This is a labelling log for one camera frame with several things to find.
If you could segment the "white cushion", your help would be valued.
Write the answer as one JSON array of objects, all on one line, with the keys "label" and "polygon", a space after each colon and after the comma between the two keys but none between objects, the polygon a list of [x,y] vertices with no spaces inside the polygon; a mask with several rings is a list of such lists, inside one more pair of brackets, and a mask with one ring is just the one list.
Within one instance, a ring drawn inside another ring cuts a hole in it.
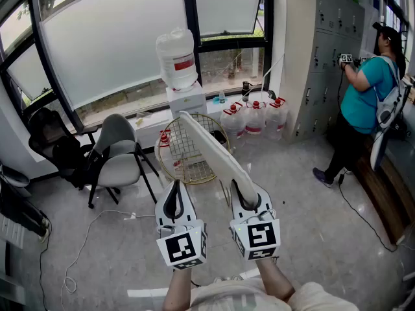
[{"label": "white cushion", "polygon": [[180,111],[180,120],[188,136],[190,136],[209,167],[221,182],[227,185],[230,185],[232,181],[236,182],[243,197],[243,202],[249,209],[253,209],[258,203],[258,195],[248,173],[229,151],[192,118],[188,112]]}]

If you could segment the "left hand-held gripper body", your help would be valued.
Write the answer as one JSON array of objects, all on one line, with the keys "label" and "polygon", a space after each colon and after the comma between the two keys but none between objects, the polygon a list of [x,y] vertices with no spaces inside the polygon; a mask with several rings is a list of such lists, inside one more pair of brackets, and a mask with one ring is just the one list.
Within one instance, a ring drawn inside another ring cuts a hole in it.
[{"label": "left hand-held gripper body", "polygon": [[185,270],[207,262],[207,235],[202,220],[157,227],[157,245],[166,265]]}]

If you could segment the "white window sill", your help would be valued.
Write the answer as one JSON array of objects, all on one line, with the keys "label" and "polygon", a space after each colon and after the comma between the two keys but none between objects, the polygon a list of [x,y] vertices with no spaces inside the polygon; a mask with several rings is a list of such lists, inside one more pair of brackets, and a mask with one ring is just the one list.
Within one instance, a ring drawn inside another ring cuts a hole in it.
[{"label": "white window sill", "polygon": [[[214,104],[212,100],[208,100],[207,115],[218,120],[222,110],[229,107],[231,103],[239,101],[242,104],[241,97],[241,94],[226,96],[224,104]],[[165,109],[142,118],[143,123],[140,126],[136,125],[138,118],[129,119],[128,121],[133,126],[136,139],[139,141],[142,149],[152,149],[160,132],[173,120],[172,113],[170,109]]]}]

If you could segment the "gold wire chair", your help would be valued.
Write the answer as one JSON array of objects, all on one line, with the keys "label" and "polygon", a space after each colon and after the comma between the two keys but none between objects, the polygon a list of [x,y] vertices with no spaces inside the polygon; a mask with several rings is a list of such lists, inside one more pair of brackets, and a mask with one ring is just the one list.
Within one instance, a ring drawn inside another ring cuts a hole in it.
[{"label": "gold wire chair", "polygon": [[176,177],[168,179],[179,179],[188,185],[198,185],[214,180],[216,178],[215,173],[188,136],[180,119],[176,118],[168,123],[163,131],[167,129],[171,131],[173,157],[182,162],[180,168],[176,171]]}]

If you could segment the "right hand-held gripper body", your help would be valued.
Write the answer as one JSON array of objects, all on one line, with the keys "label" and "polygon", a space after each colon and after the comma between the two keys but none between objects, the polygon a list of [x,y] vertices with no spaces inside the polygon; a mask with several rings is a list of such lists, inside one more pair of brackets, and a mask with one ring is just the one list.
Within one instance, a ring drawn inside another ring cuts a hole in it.
[{"label": "right hand-held gripper body", "polygon": [[274,209],[230,222],[233,240],[244,260],[277,257],[281,246],[279,219]]}]

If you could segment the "person's cream shirt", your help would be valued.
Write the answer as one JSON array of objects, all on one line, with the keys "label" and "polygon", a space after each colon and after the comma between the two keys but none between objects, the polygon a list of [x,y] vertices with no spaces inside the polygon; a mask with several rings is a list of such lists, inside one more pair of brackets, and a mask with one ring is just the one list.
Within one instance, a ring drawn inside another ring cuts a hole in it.
[{"label": "person's cream shirt", "polygon": [[316,282],[302,285],[287,302],[268,295],[259,278],[221,281],[192,291],[187,311],[359,311]]}]

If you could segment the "black mesh office chair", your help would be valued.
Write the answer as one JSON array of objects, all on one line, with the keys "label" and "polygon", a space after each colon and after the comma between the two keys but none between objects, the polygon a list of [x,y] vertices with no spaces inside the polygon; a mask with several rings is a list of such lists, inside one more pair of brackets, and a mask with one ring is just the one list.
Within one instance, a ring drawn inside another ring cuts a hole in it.
[{"label": "black mesh office chair", "polygon": [[61,178],[82,190],[85,183],[80,171],[95,144],[93,133],[97,130],[96,126],[83,129],[79,134],[88,135],[90,144],[81,145],[76,135],[67,129],[59,113],[43,107],[29,119],[29,146],[49,160],[58,169]]}]

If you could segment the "black equipment stand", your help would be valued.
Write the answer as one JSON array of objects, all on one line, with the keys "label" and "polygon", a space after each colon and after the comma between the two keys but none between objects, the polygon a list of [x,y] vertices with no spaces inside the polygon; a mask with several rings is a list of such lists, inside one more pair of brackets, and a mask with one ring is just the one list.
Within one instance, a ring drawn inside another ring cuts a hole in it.
[{"label": "black equipment stand", "polygon": [[0,213],[37,234],[41,243],[44,243],[50,235],[50,221],[6,180],[6,166],[1,162]]}]

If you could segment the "grey locker cabinet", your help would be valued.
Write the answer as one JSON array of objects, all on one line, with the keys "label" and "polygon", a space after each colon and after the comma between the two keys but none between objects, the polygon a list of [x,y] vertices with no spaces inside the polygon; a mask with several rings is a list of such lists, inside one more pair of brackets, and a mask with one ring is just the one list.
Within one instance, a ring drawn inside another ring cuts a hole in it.
[{"label": "grey locker cabinet", "polygon": [[363,25],[363,7],[350,0],[287,0],[287,126],[292,141],[323,134],[335,124],[342,78],[338,57],[358,56]]}]

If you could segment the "grey padded chair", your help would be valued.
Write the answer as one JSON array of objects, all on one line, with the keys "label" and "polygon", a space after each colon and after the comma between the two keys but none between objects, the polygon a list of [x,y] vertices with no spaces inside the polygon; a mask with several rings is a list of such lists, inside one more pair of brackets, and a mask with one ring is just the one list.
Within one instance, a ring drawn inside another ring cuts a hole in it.
[{"label": "grey padded chair", "polygon": [[93,197],[97,187],[105,188],[115,203],[114,196],[120,193],[119,187],[135,184],[143,178],[154,202],[155,194],[144,172],[141,161],[159,175],[136,139],[135,131],[128,120],[114,113],[107,116],[102,123],[101,133],[88,156],[88,177],[91,190],[88,207],[94,208]]}]

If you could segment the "white water dispenser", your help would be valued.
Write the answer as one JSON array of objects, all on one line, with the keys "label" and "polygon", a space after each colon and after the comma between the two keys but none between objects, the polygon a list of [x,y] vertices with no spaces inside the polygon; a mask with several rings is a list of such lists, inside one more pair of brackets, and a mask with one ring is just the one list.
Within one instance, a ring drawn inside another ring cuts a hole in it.
[{"label": "white water dispenser", "polygon": [[189,114],[208,114],[206,96],[198,81],[180,90],[167,87],[166,93],[174,119],[179,117],[180,111],[187,111]]}]

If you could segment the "black framed window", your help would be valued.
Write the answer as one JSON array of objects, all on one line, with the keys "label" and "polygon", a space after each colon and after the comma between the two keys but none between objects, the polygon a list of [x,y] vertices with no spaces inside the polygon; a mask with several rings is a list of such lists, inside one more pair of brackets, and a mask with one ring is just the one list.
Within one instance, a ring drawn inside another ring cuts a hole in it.
[{"label": "black framed window", "polygon": [[267,85],[272,0],[2,0],[0,108],[23,128],[39,108],[70,130],[166,108],[164,39],[186,35],[203,94]]}]

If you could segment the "white floor tape strip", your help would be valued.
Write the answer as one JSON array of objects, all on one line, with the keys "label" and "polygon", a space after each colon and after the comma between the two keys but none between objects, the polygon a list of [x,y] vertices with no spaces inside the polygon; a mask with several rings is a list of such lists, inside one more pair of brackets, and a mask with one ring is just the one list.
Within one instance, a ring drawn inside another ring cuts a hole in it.
[{"label": "white floor tape strip", "polygon": [[130,298],[145,298],[145,297],[165,297],[168,292],[168,288],[157,289],[142,289],[142,290],[127,290],[127,295]]}]

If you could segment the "person's left forearm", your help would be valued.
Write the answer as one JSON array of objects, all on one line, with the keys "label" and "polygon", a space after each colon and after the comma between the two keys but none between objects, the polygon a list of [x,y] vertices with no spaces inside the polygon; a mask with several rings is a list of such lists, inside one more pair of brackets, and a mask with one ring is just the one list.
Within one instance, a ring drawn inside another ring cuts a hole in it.
[{"label": "person's left forearm", "polygon": [[191,304],[191,268],[173,272],[163,311],[187,311]]}]

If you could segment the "person's right forearm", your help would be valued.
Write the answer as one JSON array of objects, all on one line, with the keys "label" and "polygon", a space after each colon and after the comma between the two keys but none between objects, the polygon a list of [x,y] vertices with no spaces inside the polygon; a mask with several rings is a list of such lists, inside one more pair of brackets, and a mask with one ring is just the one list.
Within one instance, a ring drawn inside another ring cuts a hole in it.
[{"label": "person's right forearm", "polygon": [[295,289],[291,282],[284,276],[271,258],[256,260],[265,292],[284,302],[288,302]]}]

